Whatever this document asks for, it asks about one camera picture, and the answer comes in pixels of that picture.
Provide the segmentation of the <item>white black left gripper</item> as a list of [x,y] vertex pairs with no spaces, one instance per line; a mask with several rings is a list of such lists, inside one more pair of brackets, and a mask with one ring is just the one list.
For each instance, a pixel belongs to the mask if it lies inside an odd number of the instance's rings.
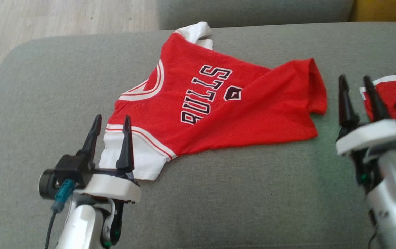
[[[81,149],[76,153],[78,159],[77,170],[89,170],[92,168],[97,137],[101,132],[102,116],[96,115]],[[86,173],[89,181],[84,188],[77,187],[74,191],[74,199],[92,198],[99,202],[112,199],[122,202],[136,203],[141,200],[141,189],[132,180],[124,178],[126,173],[134,171],[134,153],[131,118],[125,116],[122,129],[123,142],[119,158],[116,161],[116,169],[97,170],[93,169]]]

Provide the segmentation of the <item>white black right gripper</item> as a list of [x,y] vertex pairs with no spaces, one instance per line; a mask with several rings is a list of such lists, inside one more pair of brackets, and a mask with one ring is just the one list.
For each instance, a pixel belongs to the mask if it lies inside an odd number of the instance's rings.
[[371,120],[375,122],[357,128],[360,118],[354,111],[346,76],[341,75],[338,78],[338,115],[341,126],[338,136],[342,138],[336,142],[337,155],[396,141],[396,120],[389,119],[388,109],[370,76],[365,75],[363,80],[371,105]]

